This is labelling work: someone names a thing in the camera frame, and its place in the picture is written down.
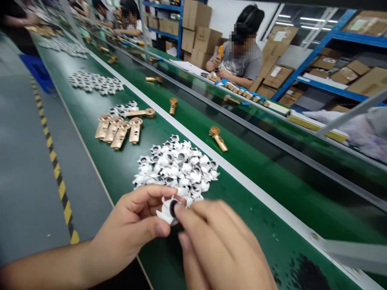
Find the blue plastic part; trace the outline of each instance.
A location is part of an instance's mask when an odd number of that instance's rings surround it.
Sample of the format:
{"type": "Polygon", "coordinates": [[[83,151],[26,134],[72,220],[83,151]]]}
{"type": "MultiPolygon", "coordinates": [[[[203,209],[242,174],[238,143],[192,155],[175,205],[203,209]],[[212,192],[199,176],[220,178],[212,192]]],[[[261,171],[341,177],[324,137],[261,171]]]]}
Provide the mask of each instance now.
{"type": "Polygon", "coordinates": [[[55,87],[40,57],[26,54],[19,54],[19,57],[42,89],[46,93],[52,93],[55,87]]]}

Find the cardboard box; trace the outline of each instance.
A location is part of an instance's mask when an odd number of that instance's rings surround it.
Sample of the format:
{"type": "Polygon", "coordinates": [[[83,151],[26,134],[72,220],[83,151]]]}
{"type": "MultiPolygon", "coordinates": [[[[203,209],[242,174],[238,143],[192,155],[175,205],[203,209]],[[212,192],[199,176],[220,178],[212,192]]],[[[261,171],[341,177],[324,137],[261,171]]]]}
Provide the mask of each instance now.
{"type": "Polygon", "coordinates": [[[177,49],[177,43],[170,42],[170,41],[165,42],[165,51],[170,50],[173,47],[175,47],[177,49]]]}
{"type": "Polygon", "coordinates": [[[159,29],[158,19],[148,16],[148,27],[158,30],[159,29]]]}
{"type": "Polygon", "coordinates": [[[268,99],[271,99],[275,93],[277,92],[276,89],[273,89],[271,87],[261,85],[259,89],[257,90],[257,94],[259,94],[262,97],[266,97],[268,99]]]}
{"type": "Polygon", "coordinates": [[[363,63],[361,63],[358,60],[354,60],[353,62],[350,62],[347,65],[347,67],[352,69],[354,72],[356,72],[360,76],[364,75],[365,73],[367,73],[370,70],[370,68],[368,66],[366,66],[363,63]]]}
{"type": "Polygon", "coordinates": [[[292,97],[291,95],[288,95],[288,94],[285,94],[285,95],[278,101],[278,103],[279,103],[279,104],[282,104],[282,105],[284,105],[284,106],[287,106],[287,107],[291,107],[297,100],[298,100],[298,98],[292,97]]]}
{"type": "Polygon", "coordinates": [[[293,72],[294,68],[285,65],[274,65],[264,80],[264,84],[278,89],[293,72]]]}
{"type": "Polygon", "coordinates": [[[337,60],[334,58],[321,55],[311,64],[311,66],[331,70],[336,65],[336,62],[337,60]]]}
{"type": "Polygon", "coordinates": [[[296,27],[274,26],[263,48],[263,58],[268,55],[282,56],[297,34],[296,27]]]}
{"type": "Polygon", "coordinates": [[[318,54],[325,55],[335,59],[339,59],[342,57],[342,54],[340,52],[330,48],[323,48],[318,54]]]}
{"type": "Polygon", "coordinates": [[[364,10],[354,17],[344,30],[381,36],[387,31],[387,12],[364,10]]]}
{"type": "Polygon", "coordinates": [[[252,86],[249,88],[250,91],[255,92],[259,86],[261,85],[263,81],[263,78],[258,77],[255,82],[252,84],[252,86]]]}
{"type": "Polygon", "coordinates": [[[315,75],[316,77],[322,77],[322,78],[326,78],[329,76],[329,71],[319,70],[317,68],[312,69],[309,73],[311,75],[315,75]]]}
{"type": "Polygon", "coordinates": [[[347,91],[358,93],[367,97],[373,97],[387,87],[387,69],[373,68],[364,76],[351,84],[347,91]]]}
{"type": "Polygon", "coordinates": [[[212,8],[193,0],[184,1],[183,27],[195,31],[198,26],[209,27],[212,8]]]}
{"type": "Polygon", "coordinates": [[[196,31],[194,49],[204,53],[213,53],[222,33],[207,27],[198,27],[196,31]]]}
{"type": "Polygon", "coordinates": [[[201,69],[206,69],[206,63],[210,60],[212,54],[206,54],[199,50],[193,49],[191,55],[191,63],[200,67],[201,69]]]}
{"type": "Polygon", "coordinates": [[[343,67],[339,71],[331,75],[331,79],[337,83],[342,83],[346,85],[354,80],[356,80],[359,75],[348,67],[343,67]]]}
{"type": "Polygon", "coordinates": [[[184,52],[184,61],[191,62],[191,53],[184,52]]]}
{"type": "Polygon", "coordinates": [[[273,68],[273,65],[276,64],[277,60],[278,60],[279,56],[272,56],[272,55],[268,55],[264,60],[263,60],[263,63],[262,63],[262,68],[261,68],[261,71],[259,72],[259,77],[260,78],[265,78],[269,72],[271,71],[271,69],[273,68]]]}
{"type": "Polygon", "coordinates": [[[179,35],[179,22],[169,19],[159,19],[160,31],[172,35],[179,35]]]}
{"type": "Polygon", "coordinates": [[[192,50],[194,48],[194,43],[195,43],[195,32],[188,29],[183,29],[181,49],[189,53],[192,53],[192,50]]]}

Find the woman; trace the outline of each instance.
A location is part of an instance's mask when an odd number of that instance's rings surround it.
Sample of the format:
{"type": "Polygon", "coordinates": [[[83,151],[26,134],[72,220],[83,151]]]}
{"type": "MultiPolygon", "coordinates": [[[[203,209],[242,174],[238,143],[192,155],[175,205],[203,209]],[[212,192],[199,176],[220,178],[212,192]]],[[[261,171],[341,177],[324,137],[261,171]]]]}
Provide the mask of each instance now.
{"type": "Polygon", "coordinates": [[[122,0],[122,27],[124,29],[115,29],[116,35],[125,34],[131,36],[138,41],[146,42],[152,46],[152,39],[150,38],[148,28],[144,25],[145,32],[142,31],[142,22],[140,19],[140,12],[134,0],[122,0]]]}

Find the small metal component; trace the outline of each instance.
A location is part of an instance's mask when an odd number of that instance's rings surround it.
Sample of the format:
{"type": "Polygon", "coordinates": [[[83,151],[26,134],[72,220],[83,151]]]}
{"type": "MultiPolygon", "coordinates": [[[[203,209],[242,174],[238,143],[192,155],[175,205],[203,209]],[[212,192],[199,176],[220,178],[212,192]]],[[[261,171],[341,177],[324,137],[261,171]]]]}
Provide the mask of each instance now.
{"type": "Polygon", "coordinates": [[[158,77],[146,77],[145,80],[146,80],[146,81],[149,81],[149,82],[162,83],[162,76],[158,76],[158,77]]]}
{"type": "Polygon", "coordinates": [[[111,116],[109,114],[104,114],[98,118],[100,123],[98,124],[97,132],[96,132],[97,139],[103,140],[106,137],[106,132],[109,127],[110,118],[111,116]]]}
{"type": "Polygon", "coordinates": [[[140,111],[127,111],[126,116],[127,117],[145,116],[147,118],[154,118],[154,117],[156,117],[156,111],[152,108],[148,108],[148,109],[140,110],[140,111]]]}
{"type": "Polygon", "coordinates": [[[222,150],[222,152],[226,152],[228,151],[229,149],[227,148],[225,142],[223,141],[222,137],[219,136],[219,134],[221,133],[221,130],[216,127],[216,126],[212,126],[211,129],[210,129],[210,135],[215,139],[216,143],[218,143],[220,149],[222,150]]]}
{"type": "Polygon", "coordinates": [[[119,117],[119,116],[116,116],[116,117],[112,117],[109,122],[110,122],[110,126],[109,126],[109,129],[108,129],[108,132],[106,134],[106,137],[104,139],[105,142],[107,143],[112,143],[113,140],[114,140],[114,137],[116,136],[116,133],[118,131],[118,126],[120,125],[120,123],[123,121],[124,119],[122,119],[122,117],[119,117]]]}
{"type": "Polygon", "coordinates": [[[117,134],[114,137],[114,140],[112,142],[112,145],[110,145],[110,147],[112,147],[115,150],[119,150],[121,148],[122,144],[124,143],[126,133],[130,129],[130,127],[131,127],[130,122],[122,121],[119,125],[119,129],[117,131],[117,134]]]}
{"type": "Polygon", "coordinates": [[[169,99],[169,103],[171,104],[171,107],[169,108],[169,114],[171,116],[174,116],[175,115],[175,111],[176,111],[176,107],[177,107],[177,103],[178,103],[178,100],[176,98],[170,98],[169,99]]]}
{"type": "Polygon", "coordinates": [[[241,103],[235,99],[231,99],[230,95],[225,95],[225,97],[223,98],[223,101],[234,104],[234,105],[240,105],[240,103],[241,103]]]}
{"type": "Polygon", "coordinates": [[[131,129],[129,135],[129,142],[133,144],[137,144],[140,140],[140,130],[142,126],[142,119],[138,117],[134,117],[130,119],[131,129]]]}
{"type": "Polygon", "coordinates": [[[108,63],[114,64],[118,62],[118,57],[116,55],[112,55],[112,57],[108,60],[108,63]]]}

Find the wall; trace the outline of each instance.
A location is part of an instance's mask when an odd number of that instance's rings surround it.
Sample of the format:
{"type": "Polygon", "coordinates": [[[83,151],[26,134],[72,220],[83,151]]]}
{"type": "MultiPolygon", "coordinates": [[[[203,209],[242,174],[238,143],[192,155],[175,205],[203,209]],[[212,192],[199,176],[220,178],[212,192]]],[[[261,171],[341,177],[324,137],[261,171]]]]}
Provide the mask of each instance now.
{"type": "Polygon", "coordinates": [[[212,7],[210,28],[222,32],[224,38],[229,38],[230,32],[234,30],[234,24],[237,22],[239,14],[247,5],[251,4],[257,4],[258,8],[265,12],[265,17],[257,33],[257,39],[261,39],[279,3],[244,0],[208,0],[207,5],[212,7]]]}

